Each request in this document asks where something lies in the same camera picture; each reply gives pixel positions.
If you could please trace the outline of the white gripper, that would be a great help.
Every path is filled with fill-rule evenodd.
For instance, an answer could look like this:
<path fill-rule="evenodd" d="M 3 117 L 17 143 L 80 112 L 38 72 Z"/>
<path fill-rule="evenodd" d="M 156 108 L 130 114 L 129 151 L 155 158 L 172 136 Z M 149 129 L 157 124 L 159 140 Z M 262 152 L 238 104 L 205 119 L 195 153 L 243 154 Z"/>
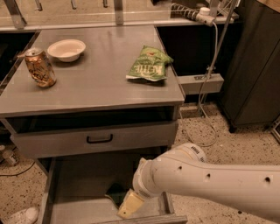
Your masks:
<path fill-rule="evenodd" d="M 134 173 L 132 185 L 126 193 L 117 215 L 123 219 L 128 219 L 143 204 L 144 200 L 155 198 L 161 195 L 161 191 L 156 187 L 151 175 L 151 160 L 141 158 Z"/>

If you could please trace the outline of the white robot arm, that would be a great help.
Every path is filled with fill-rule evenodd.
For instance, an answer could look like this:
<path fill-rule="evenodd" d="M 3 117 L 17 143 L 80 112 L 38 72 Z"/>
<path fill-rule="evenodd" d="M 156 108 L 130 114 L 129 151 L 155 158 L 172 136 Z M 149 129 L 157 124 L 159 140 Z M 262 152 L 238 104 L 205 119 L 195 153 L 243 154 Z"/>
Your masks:
<path fill-rule="evenodd" d="M 280 223 L 280 166 L 209 164 L 205 152 L 184 143 L 152 160 L 142 158 L 133 188 L 120 205 L 124 219 L 145 201 L 171 193 L 211 200 Z"/>

